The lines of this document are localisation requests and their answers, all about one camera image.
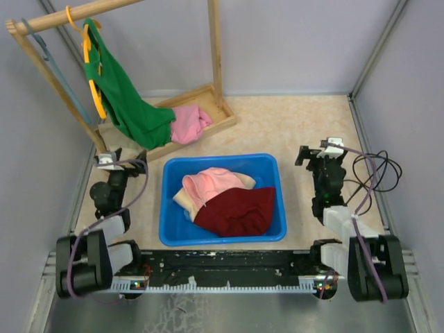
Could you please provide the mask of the pink bucket hat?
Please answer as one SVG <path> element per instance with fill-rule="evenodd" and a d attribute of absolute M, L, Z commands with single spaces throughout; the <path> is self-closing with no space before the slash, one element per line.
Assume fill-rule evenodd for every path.
<path fill-rule="evenodd" d="M 207 201 L 226 190 L 245 189 L 241 179 L 233 172 L 216 167 L 208 168 L 194 175 L 184 176 L 182 186 L 198 209 L 206 206 Z"/>

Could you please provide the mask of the blue plastic bin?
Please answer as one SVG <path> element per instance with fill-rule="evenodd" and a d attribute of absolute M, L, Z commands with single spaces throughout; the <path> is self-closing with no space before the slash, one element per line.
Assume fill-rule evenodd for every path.
<path fill-rule="evenodd" d="M 273 242 L 286 233 L 272 155 L 178 157 L 165 164 L 159 229 L 164 245 Z"/>

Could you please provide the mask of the dark red bucket hat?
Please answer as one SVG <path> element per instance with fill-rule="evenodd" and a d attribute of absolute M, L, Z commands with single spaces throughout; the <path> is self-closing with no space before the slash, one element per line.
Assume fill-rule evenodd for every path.
<path fill-rule="evenodd" d="M 270 228 L 275 188 L 232 188 L 207 201 L 194 224 L 218 237 L 262 236 Z"/>

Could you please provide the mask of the wooden clothes rack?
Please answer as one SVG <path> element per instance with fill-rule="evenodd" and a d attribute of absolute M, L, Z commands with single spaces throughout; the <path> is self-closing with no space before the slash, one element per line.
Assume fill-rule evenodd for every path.
<path fill-rule="evenodd" d="M 72 92 L 50 54 L 42 57 L 28 40 L 32 35 L 43 51 L 46 44 L 38 32 L 64 24 L 74 25 L 82 19 L 78 29 L 82 37 L 83 69 L 92 99 L 101 119 L 126 141 L 142 148 L 143 156 L 156 160 L 186 145 L 190 140 L 180 141 L 180 130 L 192 131 L 198 138 L 214 135 L 235 125 L 234 113 L 223 99 L 221 80 L 221 52 L 219 31 L 219 3 L 208 1 L 210 39 L 212 51 L 213 83 L 193 89 L 167 99 L 157 105 L 147 103 L 136 90 L 131 79 L 110 53 L 101 36 L 101 25 L 93 18 L 95 14 L 130 5 L 129 1 L 94 1 L 17 23 L 6 22 L 8 32 L 28 54 L 54 90 L 65 102 L 84 131 L 94 142 L 100 153 L 109 150 L 101 129 L 93 129 L 87 113 Z"/>

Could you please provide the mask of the black wire hat stand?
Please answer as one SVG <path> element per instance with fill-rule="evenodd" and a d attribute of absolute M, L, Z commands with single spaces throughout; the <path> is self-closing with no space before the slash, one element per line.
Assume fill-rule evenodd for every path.
<path fill-rule="evenodd" d="M 378 153 L 358 153 L 350 151 L 355 155 L 352 162 L 352 179 L 345 179 L 344 182 L 350 182 L 356 185 L 355 190 L 350 194 L 348 200 L 345 201 L 346 205 L 361 191 L 365 192 L 362 202 L 359 204 L 358 216 L 367 214 L 373 206 L 372 194 L 383 194 L 393 191 L 398 185 L 403 176 L 403 169 L 401 165 L 395 160 L 389 157 L 387 150 L 381 150 Z M 362 179 L 357 174 L 357 165 L 359 163 L 368 163 L 370 165 L 370 171 L 367 178 Z M 391 186 L 386 187 L 382 184 L 383 179 L 388 174 L 395 176 L 394 183 Z"/>

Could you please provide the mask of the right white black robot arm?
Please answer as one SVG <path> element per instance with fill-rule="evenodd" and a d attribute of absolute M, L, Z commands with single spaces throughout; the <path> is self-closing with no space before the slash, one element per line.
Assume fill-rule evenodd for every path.
<path fill-rule="evenodd" d="M 301 146 L 295 161 L 297 166 L 308 162 L 314 182 L 314 217 L 337 235 L 336 239 L 315 241 L 310 248 L 311 269 L 325 274 L 318 297 L 323 298 L 344 277 L 357 302 L 404 299 L 409 284 L 400 240 L 369 228 L 360 221 L 359 210 L 350 211 L 343 199 L 346 170 L 342 162 L 350 151 L 331 138 L 323 140 L 320 149 Z"/>

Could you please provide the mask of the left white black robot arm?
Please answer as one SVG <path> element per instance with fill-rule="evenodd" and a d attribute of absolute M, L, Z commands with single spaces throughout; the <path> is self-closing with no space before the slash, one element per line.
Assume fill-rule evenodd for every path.
<path fill-rule="evenodd" d="M 94 202 L 97 221 L 80 231 L 61 237 L 56 242 L 55 289 L 60 298 L 76 298 L 104 291 L 112 285 L 120 271 L 136 275 L 143 270 L 144 258 L 134 240 L 115 243 L 114 240 L 130 229 L 129 204 L 123 198 L 129 178 L 145 176 L 148 183 L 146 151 L 137 157 L 121 160 L 122 149 L 108 151 L 94 157 L 96 168 L 108 172 L 108 180 L 94 183 L 89 196 Z"/>

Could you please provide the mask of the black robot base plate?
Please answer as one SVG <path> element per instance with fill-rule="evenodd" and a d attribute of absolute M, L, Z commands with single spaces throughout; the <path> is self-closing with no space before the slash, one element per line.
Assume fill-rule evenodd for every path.
<path fill-rule="evenodd" d="M 331 298 L 343 278 L 329 274 L 307 250 L 144 250 L 121 269 L 108 293 L 312 294 Z"/>

